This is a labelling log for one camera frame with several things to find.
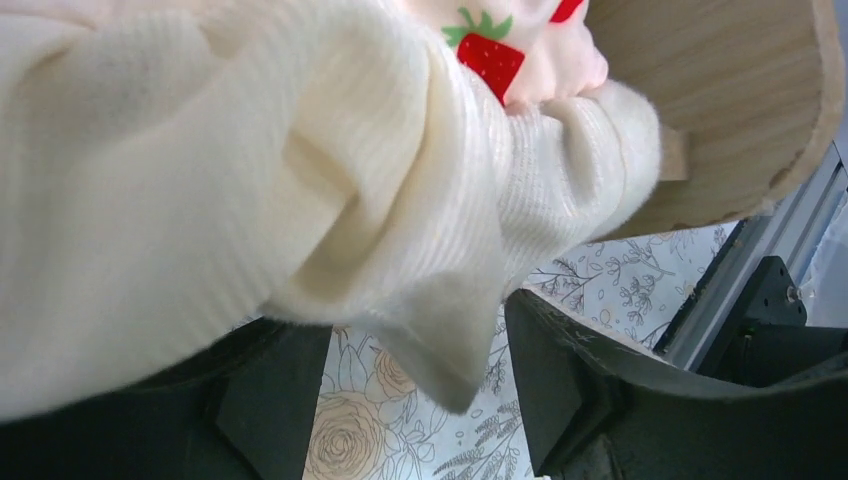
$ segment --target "white fabric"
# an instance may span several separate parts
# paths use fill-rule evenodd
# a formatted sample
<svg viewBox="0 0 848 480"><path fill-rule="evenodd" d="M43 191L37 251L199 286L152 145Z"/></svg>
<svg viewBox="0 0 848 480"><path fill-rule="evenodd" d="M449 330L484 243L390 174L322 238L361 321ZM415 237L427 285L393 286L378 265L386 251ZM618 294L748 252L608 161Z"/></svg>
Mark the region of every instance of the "white fabric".
<svg viewBox="0 0 848 480"><path fill-rule="evenodd" d="M372 331L462 411L504 295L658 177L638 94L507 117L391 2L152 3L0 0L0 420L135 382L258 306Z"/></svg>

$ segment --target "wooden block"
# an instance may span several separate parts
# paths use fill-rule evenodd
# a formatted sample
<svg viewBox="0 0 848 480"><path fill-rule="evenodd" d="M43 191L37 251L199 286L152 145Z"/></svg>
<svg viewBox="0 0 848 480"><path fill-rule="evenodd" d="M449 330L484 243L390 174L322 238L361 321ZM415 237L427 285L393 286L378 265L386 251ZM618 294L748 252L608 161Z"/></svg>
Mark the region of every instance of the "wooden block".
<svg viewBox="0 0 848 480"><path fill-rule="evenodd" d="M689 135L663 125L660 138L663 147L660 181L679 182L688 180Z"/></svg>

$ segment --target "strawberry print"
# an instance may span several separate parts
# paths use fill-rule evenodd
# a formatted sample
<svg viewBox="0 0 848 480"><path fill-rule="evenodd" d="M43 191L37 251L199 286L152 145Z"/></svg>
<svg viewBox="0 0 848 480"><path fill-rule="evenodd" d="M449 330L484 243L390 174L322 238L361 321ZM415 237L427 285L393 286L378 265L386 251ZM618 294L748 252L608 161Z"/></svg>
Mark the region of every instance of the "strawberry print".
<svg viewBox="0 0 848 480"><path fill-rule="evenodd" d="M479 24L474 23L467 8L460 8L459 14L466 25L445 27L442 33L447 36L448 45L456 47L460 63L479 75L503 105L506 90L524 61L523 52L500 43L512 28L512 16L495 25L485 11Z"/></svg>
<svg viewBox="0 0 848 480"><path fill-rule="evenodd" d="M565 23L569 18L574 14L574 11L577 10L577 7L580 6L585 0L562 0L562 2L557 7L553 16L551 17L551 23Z"/></svg>

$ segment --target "curved wooden panel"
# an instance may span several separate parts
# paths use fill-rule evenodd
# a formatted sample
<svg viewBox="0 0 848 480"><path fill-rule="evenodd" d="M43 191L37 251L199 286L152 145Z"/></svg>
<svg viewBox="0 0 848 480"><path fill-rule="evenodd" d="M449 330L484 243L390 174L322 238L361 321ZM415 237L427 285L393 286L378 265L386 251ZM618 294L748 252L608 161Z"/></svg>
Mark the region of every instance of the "curved wooden panel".
<svg viewBox="0 0 848 480"><path fill-rule="evenodd" d="M831 0L593 0L610 75L688 133L688 179L661 182L621 238L739 219L815 171L845 63Z"/></svg>

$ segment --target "cream ribbed fabric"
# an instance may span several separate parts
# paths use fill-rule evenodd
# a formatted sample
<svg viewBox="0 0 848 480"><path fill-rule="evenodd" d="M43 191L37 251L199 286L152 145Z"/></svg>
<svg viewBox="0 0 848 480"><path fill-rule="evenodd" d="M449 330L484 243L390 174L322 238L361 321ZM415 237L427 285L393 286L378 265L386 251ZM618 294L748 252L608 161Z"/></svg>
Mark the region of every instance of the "cream ribbed fabric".
<svg viewBox="0 0 848 480"><path fill-rule="evenodd" d="M658 176L638 94L507 117L389 1L113 3L0 0L0 420L260 306L373 331L462 411L501 299Z"/></svg>

